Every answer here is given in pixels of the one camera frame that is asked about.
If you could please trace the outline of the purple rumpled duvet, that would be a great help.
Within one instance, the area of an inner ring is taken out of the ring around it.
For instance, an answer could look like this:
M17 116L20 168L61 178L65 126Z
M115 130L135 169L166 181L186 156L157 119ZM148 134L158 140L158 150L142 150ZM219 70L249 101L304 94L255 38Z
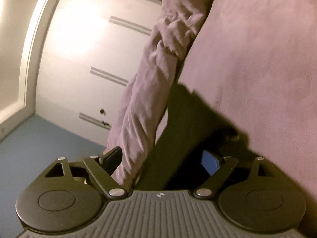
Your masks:
M145 45L137 73L125 88L106 149L119 146L122 162L112 178L130 190L164 114L171 86L197 37L213 0L162 0L161 12Z

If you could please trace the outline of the purple bed sheet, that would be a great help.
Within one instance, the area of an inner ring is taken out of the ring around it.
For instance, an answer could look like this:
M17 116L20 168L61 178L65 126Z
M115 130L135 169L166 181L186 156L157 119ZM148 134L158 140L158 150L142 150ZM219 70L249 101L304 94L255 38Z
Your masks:
M180 82L305 192L316 217L316 0L214 0Z

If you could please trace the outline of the black fleece garment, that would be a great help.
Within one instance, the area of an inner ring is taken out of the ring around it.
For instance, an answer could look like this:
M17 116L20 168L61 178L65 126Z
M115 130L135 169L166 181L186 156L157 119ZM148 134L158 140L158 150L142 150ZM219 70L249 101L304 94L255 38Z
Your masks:
M203 151L219 159L255 158L247 135L183 85L173 84L167 115L167 125L142 167L136 190L195 190L209 177L201 165Z

